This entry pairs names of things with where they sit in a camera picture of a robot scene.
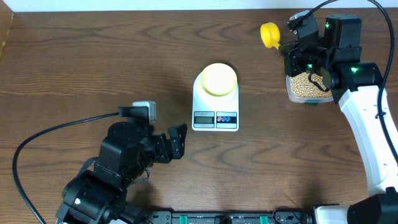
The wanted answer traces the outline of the yellow bowl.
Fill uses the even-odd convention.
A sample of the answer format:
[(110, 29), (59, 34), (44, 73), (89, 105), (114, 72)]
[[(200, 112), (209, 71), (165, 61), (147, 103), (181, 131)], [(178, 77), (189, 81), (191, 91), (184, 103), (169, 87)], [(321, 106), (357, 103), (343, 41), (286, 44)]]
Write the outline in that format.
[(213, 63), (202, 71), (200, 85), (211, 96), (226, 96), (237, 87), (238, 79), (229, 65)]

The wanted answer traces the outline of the yellow measuring scoop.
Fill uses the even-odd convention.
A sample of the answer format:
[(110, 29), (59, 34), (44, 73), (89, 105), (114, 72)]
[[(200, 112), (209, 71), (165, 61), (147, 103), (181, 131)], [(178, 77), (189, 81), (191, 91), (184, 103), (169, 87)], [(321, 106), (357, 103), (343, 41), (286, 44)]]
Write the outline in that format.
[(273, 22), (265, 23), (261, 26), (260, 29), (261, 39), (263, 44), (267, 48), (276, 48), (280, 47), (280, 31), (278, 26)]

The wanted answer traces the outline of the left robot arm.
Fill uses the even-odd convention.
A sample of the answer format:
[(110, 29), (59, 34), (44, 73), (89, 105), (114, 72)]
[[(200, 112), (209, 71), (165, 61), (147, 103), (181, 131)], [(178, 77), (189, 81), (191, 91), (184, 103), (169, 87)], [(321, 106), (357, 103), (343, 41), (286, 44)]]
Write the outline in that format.
[(148, 121), (111, 125), (100, 145), (99, 156), (89, 159), (64, 188), (56, 212), (58, 223), (110, 223), (127, 207), (127, 189), (148, 167), (168, 164), (185, 154), (187, 125), (154, 134)]

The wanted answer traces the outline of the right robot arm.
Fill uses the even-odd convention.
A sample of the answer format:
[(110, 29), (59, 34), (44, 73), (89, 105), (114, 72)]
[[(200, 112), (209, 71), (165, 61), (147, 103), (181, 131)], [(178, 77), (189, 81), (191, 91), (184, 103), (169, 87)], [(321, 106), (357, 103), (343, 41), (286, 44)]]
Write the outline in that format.
[(290, 18), (298, 39), (280, 46), (285, 74), (310, 72), (323, 77), (333, 100), (354, 133), (364, 164), (369, 197), (350, 206), (320, 205), (307, 219), (313, 223), (397, 223), (397, 128), (386, 95), (378, 100), (382, 75), (374, 62), (360, 61), (361, 19), (334, 14), (323, 36), (307, 11)]

